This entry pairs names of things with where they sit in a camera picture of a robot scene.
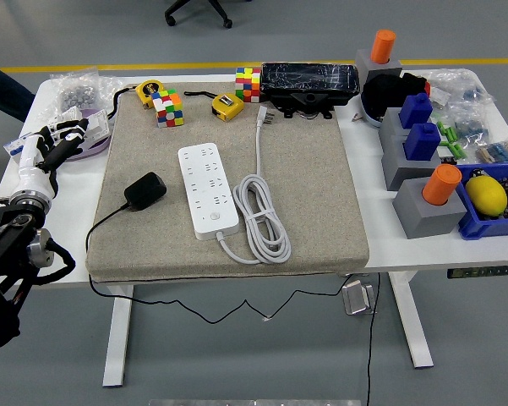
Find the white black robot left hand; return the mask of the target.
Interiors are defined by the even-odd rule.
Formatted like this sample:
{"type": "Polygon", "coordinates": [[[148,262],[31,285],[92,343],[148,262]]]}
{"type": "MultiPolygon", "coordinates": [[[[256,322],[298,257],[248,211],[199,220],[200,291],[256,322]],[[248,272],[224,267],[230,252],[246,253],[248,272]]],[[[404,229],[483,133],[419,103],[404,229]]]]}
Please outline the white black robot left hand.
{"type": "Polygon", "coordinates": [[[67,121],[60,123],[60,129],[66,134],[55,143],[48,126],[30,133],[25,139],[19,160],[19,183],[10,196],[14,204],[18,200],[36,196],[43,203],[50,203],[57,194],[57,186],[51,181],[51,174],[68,158],[80,152],[85,140],[89,120],[67,121]]]}

